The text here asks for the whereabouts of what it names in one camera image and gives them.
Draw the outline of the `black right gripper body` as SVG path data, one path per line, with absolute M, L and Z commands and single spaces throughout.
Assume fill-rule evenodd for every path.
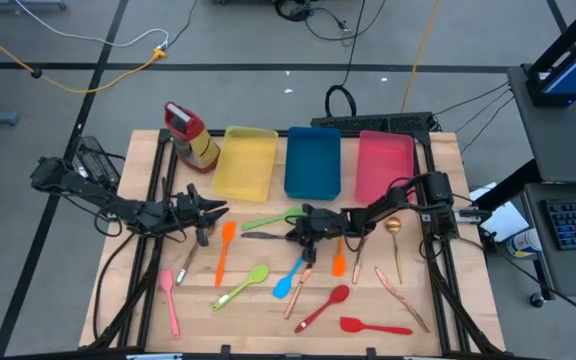
M 308 264 L 314 264 L 317 258 L 316 244 L 323 239 L 332 239 L 345 234 L 346 220 L 340 213 L 325 208 L 315 208 L 303 204 L 303 228 L 295 229 L 302 234 L 302 258 Z

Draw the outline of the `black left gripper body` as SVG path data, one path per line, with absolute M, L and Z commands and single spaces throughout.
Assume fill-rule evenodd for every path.
M 200 208 L 203 198 L 193 183 L 188 184 L 186 190 L 186 193 L 180 192 L 175 195 L 176 204 L 170 210 L 172 230 L 183 232 L 188 227 L 194 227 L 197 243 L 201 247 L 207 247 L 209 222 Z

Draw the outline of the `long orange silicone spatula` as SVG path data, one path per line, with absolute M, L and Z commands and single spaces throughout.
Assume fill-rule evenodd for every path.
M 222 233 L 221 233 L 222 246 L 215 274 L 215 281 L 214 281 L 215 287 L 221 286 L 229 244 L 234 239 L 236 230 L 237 230 L 237 223 L 234 221 L 228 221 L 222 227 Z

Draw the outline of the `green silicone spatula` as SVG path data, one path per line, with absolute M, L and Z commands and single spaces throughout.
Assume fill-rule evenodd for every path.
M 280 215 L 275 215 L 272 217 L 267 217 L 267 218 L 251 221 L 248 223 L 244 223 L 240 227 L 240 229 L 242 231 L 246 231 L 246 230 L 254 229 L 257 227 L 264 226 L 264 225 L 268 225 L 268 224 L 271 224 L 274 222 L 283 221 L 283 220 L 286 220 L 287 218 L 301 216 L 301 215 L 304 215 L 304 211 L 300 207 L 293 207 L 293 208 L 289 208 L 288 210 L 284 211 Z

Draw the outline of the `short orange silicone spatula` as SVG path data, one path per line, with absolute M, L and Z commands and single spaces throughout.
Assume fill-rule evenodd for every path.
M 334 277 L 342 277 L 346 271 L 346 260 L 344 254 L 345 241 L 342 238 L 337 240 L 337 247 L 332 261 L 331 273 Z

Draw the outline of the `green silicone spoon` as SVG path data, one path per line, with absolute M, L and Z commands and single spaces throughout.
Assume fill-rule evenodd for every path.
M 221 296 L 217 302 L 212 306 L 212 310 L 219 310 L 237 296 L 246 287 L 252 284 L 263 282 L 269 275 L 269 267 L 267 265 L 257 265 L 249 273 L 248 278 L 239 284 L 234 290 Z

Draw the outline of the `blue silicone spatula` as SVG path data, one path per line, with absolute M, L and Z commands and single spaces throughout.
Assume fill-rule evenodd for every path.
M 275 287 L 272 291 L 272 295 L 275 298 L 283 299 L 288 295 L 288 293 L 290 292 L 290 290 L 292 288 L 292 279 L 293 279 L 294 275 L 296 274 L 296 272 L 299 270 L 302 262 L 303 262 L 303 259 L 301 256 L 299 256 L 297 258 L 295 264 L 293 265 L 292 269 L 277 282 L 277 284 L 275 285 Z

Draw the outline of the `brown wooden spoon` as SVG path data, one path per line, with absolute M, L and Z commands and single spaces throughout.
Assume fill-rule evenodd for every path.
M 207 230 L 204 231 L 204 235 L 206 236 L 207 239 L 209 239 L 212 236 L 212 234 L 214 233 L 214 230 L 215 230 L 215 226 L 211 226 Z M 189 251 L 188 256 L 186 257 L 186 260 L 184 261 L 183 266 L 181 267 L 181 269 L 180 269 L 180 271 L 176 277 L 176 280 L 175 280 L 176 286 L 179 286 L 183 282 L 186 275 L 188 274 L 190 265 L 191 265 L 195 255 L 197 253 L 197 250 L 200 247 L 201 247 L 201 245 L 198 242 L 195 242 L 193 244 L 193 246 L 191 247 L 191 250 Z

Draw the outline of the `gold metal spoon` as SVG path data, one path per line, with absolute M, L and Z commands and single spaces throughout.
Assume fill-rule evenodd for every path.
M 385 227 L 386 227 L 386 230 L 388 231 L 388 233 L 392 237 L 394 257 L 395 257 L 395 266 L 397 269 L 398 281 L 400 284 L 402 284 L 403 283 L 403 273 L 402 273 L 402 267 L 401 267 L 398 238 L 397 238 L 397 234 L 401 230 L 401 222 L 397 217 L 390 217 L 386 220 Z

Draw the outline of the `red silicone spoon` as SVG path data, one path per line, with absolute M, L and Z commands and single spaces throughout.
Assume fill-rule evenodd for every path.
M 296 328 L 294 329 L 294 332 L 296 334 L 304 331 L 306 328 L 308 328 L 328 307 L 330 307 L 331 305 L 334 304 L 339 304 L 344 302 L 347 297 L 349 296 L 350 293 L 350 288 L 347 285 L 339 285 L 335 288 L 332 289 L 331 293 L 329 294 L 329 297 L 327 299 L 327 301 L 320 306 L 317 310 L 315 310 L 312 314 L 310 314 L 308 317 L 306 317 L 303 321 L 301 321 Z

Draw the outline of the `pink silicone spatula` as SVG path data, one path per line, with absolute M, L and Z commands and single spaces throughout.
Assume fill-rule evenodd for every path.
M 171 333 L 174 339 L 180 338 L 180 328 L 177 320 L 177 314 L 174 306 L 172 290 L 174 286 L 174 280 L 172 271 L 170 269 L 164 269 L 159 275 L 159 285 L 164 291 L 167 298 L 167 305 L 169 311 L 169 320 L 171 326 Z

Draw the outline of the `red silicone spatula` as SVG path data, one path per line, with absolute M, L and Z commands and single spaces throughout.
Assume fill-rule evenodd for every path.
M 365 324 L 358 318 L 353 317 L 341 317 L 340 327 L 343 331 L 349 333 L 358 333 L 363 330 L 374 330 L 381 331 L 385 333 L 397 334 L 397 335 L 412 335 L 413 331 L 409 328 L 403 327 L 393 327 L 393 326 L 382 326 L 382 325 L 370 325 Z

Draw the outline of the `yellow plastic bin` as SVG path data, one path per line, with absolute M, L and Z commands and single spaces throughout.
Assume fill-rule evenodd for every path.
M 229 126 L 212 182 L 214 192 L 225 198 L 265 201 L 278 139 L 274 130 Z

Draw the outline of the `blue plastic bin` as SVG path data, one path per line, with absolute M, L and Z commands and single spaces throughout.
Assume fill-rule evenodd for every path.
M 284 192 L 290 198 L 335 200 L 341 192 L 341 132 L 291 127 L 287 136 Z

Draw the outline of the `pink plastic bin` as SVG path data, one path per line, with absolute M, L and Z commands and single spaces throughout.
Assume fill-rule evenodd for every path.
M 392 181 L 403 185 L 414 176 L 414 140 L 407 135 L 363 130 L 359 136 L 355 199 L 368 205 L 383 196 Z

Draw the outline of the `black mesh control box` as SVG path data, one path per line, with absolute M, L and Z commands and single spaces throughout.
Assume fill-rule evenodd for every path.
M 80 136 L 75 143 L 74 167 L 84 178 L 117 192 L 120 174 L 111 161 L 111 156 L 93 136 Z

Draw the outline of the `black power strip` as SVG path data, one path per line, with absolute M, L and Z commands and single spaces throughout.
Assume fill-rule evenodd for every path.
M 311 126 L 335 128 L 342 132 L 371 130 L 408 134 L 415 131 L 429 132 L 436 130 L 438 123 L 431 112 L 414 112 L 313 118 Z

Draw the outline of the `white paper sheet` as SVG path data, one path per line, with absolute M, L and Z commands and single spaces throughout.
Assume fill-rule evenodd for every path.
M 517 207 L 511 201 L 507 201 L 496 208 L 491 217 L 483 221 L 480 227 L 492 234 L 495 242 L 503 242 L 529 229 L 530 225 Z

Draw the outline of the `white and blue can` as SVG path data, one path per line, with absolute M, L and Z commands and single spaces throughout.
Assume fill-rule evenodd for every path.
M 542 252 L 536 228 L 529 228 L 515 234 L 506 242 L 506 247 L 509 254 L 516 258 L 526 258 Z

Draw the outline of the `grey equipment cart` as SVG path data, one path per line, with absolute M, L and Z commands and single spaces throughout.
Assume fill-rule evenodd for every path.
M 536 107 L 524 69 L 511 67 L 507 77 L 533 158 L 476 203 L 481 209 L 495 210 L 521 196 L 542 244 L 538 260 L 546 283 L 564 295 L 576 297 L 576 250 L 557 248 L 545 208 L 547 200 L 576 200 L 576 101 L 567 107 Z

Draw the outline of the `grey trolley base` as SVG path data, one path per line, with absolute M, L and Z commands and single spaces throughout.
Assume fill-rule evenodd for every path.
M 31 7 L 54 7 L 66 10 L 67 4 L 64 0 L 0 0 L 0 9 L 29 10 Z

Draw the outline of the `black aluminium table frame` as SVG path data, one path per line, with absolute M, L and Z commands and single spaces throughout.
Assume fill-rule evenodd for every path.
M 280 215 L 295 206 L 295 201 L 284 192 L 285 156 L 286 144 L 279 141 L 267 199 L 263 202 L 230 200 L 228 220 L 242 224 Z M 397 238 L 402 284 L 398 281 L 392 237 L 383 226 L 378 226 L 367 240 L 356 285 L 351 282 L 353 271 L 347 271 L 342 277 L 332 275 L 337 242 L 323 241 L 318 245 L 312 276 L 305 282 L 291 317 L 284 319 L 294 292 L 278 299 L 272 290 L 292 269 L 299 247 L 285 240 L 236 237 L 228 248 L 221 286 L 215 287 L 222 244 L 220 235 L 214 234 L 208 247 L 197 250 L 184 282 L 172 291 L 180 338 L 172 336 L 165 293 L 154 288 L 137 304 L 123 340 L 128 345 L 141 345 L 149 352 L 180 353 L 185 357 L 220 354 L 223 350 L 245 357 L 277 355 L 290 359 L 312 355 L 328 355 L 334 359 L 347 355 L 362 358 L 437 356 L 441 352 L 437 315 L 428 269 L 418 252 L 422 237 L 420 219 L 411 211 L 400 212 L 399 219 L 402 230 Z M 181 268 L 194 243 L 192 231 L 162 241 L 161 267 Z M 270 270 L 263 282 L 249 285 L 221 309 L 212 310 L 221 296 L 234 290 L 255 266 L 262 264 Z M 429 325 L 430 333 L 386 290 L 374 267 L 381 269 L 417 310 Z M 347 299 L 328 307 L 308 328 L 296 334 L 296 326 L 322 306 L 332 289 L 339 285 L 350 288 Z M 341 329 L 341 317 L 358 318 L 370 325 L 409 328 L 413 334 L 374 330 L 349 333 Z

